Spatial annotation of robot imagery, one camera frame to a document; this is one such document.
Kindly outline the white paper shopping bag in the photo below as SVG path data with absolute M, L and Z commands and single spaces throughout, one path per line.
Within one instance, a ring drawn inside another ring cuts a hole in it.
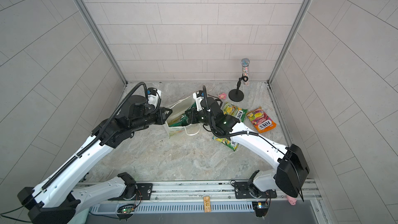
M 200 132 L 200 124 L 184 124 L 184 126 L 173 126 L 173 123 L 180 120 L 186 110 L 190 109 L 196 102 L 192 96 L 177 101 L 169 108 L 173 111 L 163 125 L 168 136 L 171 137 L 177 133 L 185 133 L 188 136 L 197 135 Z

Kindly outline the dark green snack bag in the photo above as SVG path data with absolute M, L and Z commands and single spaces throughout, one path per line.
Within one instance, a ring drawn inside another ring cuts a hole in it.
M 189 124 L 189 117 L 186 114 L 181 114 L 168 122 L 169 127 L 185 127 Z

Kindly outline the green Fox's candy bag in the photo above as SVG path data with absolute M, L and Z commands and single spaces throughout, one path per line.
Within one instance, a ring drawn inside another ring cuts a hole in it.
M 230 149 L 232 149 L 233 151 L 236 151 L 237 147 L 238 147 L 238 143 L 228 140 L 227 138 L 218 138 L 216 136 L 213 136 L 212 138 L 213 140 L 216 140 L 224 145 L 226 145 L 227 147 L 229 147 Z
M 238 107 L 229 102 L 225 102 L 222 110 L 223 110 L 224 114 L 231 115 L 231 116 L 239 119 L 241 122 L 244 122 L 246 114 L 248 113 L 247 109 Z

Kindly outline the orange Fox's candy bag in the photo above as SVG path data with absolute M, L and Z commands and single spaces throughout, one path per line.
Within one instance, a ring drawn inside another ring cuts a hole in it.
M 270 131 L 277 126 L 261 107 L 249 111 L 246 116 L 259 133 Z

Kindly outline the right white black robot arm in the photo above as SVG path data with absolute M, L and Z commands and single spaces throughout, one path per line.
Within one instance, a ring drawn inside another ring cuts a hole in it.
M 259 198 L 268 190 L 280 189 L 289 197 L 302 197 L 302 187 L 309 167 L 297 145 L 285 146 L 273 142 L 247 127 L 238 118 L 224 114 L 217 99 L 210 97 L 205 88 L 193 93 L 197 108 L 186 112 L 189 124 L 201 123 L 221 139 L 228 139 L 250 149 L 273 168 L 255 171 L 247 182 L 248 191 Z

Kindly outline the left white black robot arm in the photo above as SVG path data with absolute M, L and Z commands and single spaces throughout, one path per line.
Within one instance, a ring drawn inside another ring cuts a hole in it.
M 29 224 L 67 224 L 81 211 L 109 199 L 137 199 L 135 179 L 127 172 L 99 184 L 76 190 L 81 179 L 107 154 L 137 131 L 163 125 L 172 113 L 161 106 L 161 91 L 138 83 L 74 153 L 49 178 L 18 193 L 28 209 Z

